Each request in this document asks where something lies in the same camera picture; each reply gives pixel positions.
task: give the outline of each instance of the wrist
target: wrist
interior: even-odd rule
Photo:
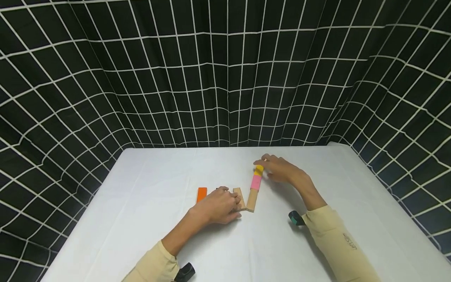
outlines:
[[[205,213],[198,211],[195,206],[188,210],[185,217],[197,231],[204,228],[210,222],[209,217]]]
[[[302,170],[298,170],[290,175],[290,184],[299,192],[316,190],[311,178]]]

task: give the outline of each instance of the table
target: table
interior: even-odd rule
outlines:
[[[116,282],[195,204],[198,187],[241,187],[253,161],[275,154],[303,168],[343,218],[382,281],[440,281],[451,265],[345,145],[318,147],[126,149],[45,274],[44,282]],[[208,226],[180,252],[190,282],[333,281],[290,187],[262,181],[255,213]]]

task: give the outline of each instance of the long sleeve shirt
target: long sleeve shirt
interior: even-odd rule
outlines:
[[[302,218],[338,282],[380,282],[335,210],[325,206],[307,211]],[[176,257],[169,254],[159,241],[138,261],[123,282],[171,282],[178,271]]]

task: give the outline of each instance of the grid backdrop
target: grid backdrop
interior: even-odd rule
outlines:
[[[349,144],[451,259],[450,5],[0,1],[0,281],[130,147]]]

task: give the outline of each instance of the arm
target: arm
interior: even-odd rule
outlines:
[[[239,217],[241,198],[219,187],[190,208],[182,220],[138,261],[122,282],[171,282],[179,272],[176,256],[188,240],[210,223],[227,224]]]
[[[283,158],[264,155],[259,164],[271,171],[268,177],[277,182],[288,182],[296,188],[307,208],[302,216],[326,257],[338,282],[379,282],[376,271],[352,238],[336,211],[329,207],[316,190],[311,178]]]

